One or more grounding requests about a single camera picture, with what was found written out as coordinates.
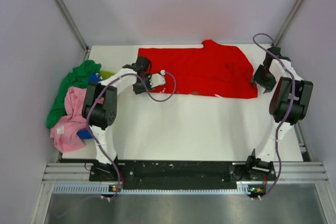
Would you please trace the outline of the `red t shirt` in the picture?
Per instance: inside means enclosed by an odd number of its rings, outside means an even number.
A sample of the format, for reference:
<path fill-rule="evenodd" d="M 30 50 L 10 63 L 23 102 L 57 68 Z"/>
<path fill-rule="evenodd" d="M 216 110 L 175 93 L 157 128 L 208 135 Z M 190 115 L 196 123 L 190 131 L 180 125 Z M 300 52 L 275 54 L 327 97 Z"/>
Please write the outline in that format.
<path fill-rule="evenodd" d="M 205 40 L 201 48 L 140 48 L 138 55 L 150 59 L 152 72 L 170 72 L 166 84 L 153 93 L 192 94 L 235 99 L 253 99 L 254 69 L 236 46 Z"/>

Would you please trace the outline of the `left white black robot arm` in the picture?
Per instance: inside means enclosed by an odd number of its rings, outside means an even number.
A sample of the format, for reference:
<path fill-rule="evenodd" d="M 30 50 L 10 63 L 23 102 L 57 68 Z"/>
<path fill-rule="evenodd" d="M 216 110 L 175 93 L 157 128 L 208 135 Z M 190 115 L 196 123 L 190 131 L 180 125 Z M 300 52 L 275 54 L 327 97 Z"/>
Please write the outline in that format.
<path fill-rule="evenodd" d="M 114 180 L 119 168 L 112 162 L 117 153 L 113 146 L 112 124 L 117 118 L 117 99 L 128 87 L 135 94 L 151 90 L 152 64 L 145 57 L 138 57 L 135 63 L 124 65 L 119 72 L 101 81 L 88 85 L 82 107 L 82 116 L 87 120 L 87 130 L 96 144 L 96 160 L 103 164 L 101 174 L 107 180 Z"/>

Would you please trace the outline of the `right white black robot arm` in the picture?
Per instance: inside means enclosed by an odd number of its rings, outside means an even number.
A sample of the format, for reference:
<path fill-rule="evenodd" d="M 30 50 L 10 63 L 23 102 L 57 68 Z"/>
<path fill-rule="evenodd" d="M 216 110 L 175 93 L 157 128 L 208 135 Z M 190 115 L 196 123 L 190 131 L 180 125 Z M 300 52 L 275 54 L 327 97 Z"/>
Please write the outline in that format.
<path fill-rule="evenodd" d="M 277 161 L 276 149 L 286 133 L 303 120 L 310 103 L 313 82 L 297 75 L 288 57 L 279 47 L 267 49 L 265 59 L 255 71 L 251 83 L 259 85 L 264 93 L 273 93 L 269 104 L 270 123 L 252 156 L 262 164 Z"/>

